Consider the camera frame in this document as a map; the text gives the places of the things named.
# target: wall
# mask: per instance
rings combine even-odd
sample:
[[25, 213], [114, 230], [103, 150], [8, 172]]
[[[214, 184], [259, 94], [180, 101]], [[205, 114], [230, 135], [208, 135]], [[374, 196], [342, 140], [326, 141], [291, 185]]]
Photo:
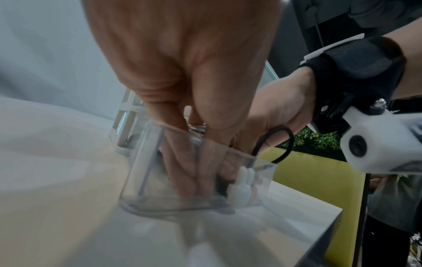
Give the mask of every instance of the wall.
[[124, 94], [80, 1], [0, 0], [0, 95], [114, 119]]

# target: white table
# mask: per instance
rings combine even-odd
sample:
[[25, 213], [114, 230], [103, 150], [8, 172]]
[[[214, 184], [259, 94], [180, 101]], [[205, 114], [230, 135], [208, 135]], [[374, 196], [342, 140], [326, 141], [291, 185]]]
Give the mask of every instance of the white table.
[[173, 221], [118, 207], [112, 121], [0, 98], [0, 266], [292, 267], [341, 209], [272, 183], [267, 208]]

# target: yellow panel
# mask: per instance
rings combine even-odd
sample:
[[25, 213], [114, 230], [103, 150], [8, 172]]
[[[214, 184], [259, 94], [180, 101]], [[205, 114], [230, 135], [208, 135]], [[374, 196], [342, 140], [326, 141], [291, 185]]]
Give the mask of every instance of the yellow panel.
[[[271, 161], [282, 153], [272, 148], [259, 157]], [[293, 151], [279, 163], [273, 180], [343, 209], [325, 257], [338, 267], [351, 267], [365, 174], [346, 162]]]

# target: black pants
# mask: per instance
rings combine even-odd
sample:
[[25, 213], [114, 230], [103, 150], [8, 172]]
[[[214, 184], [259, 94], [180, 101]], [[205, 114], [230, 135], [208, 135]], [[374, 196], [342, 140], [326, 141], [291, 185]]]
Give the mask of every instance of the black pants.
[[406, 267], [410, 234], [368, 216], [362, 243], [362, 267]]

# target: clear plastic container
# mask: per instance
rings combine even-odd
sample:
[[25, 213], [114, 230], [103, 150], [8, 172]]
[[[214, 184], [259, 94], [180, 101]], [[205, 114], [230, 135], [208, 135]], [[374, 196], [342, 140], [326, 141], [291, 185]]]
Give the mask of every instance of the clear plastic container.
[[130, 162], [120, 205], [143, 216], [259, 205], [276, 169], [273, 163], [152, 121], [143, 125]]

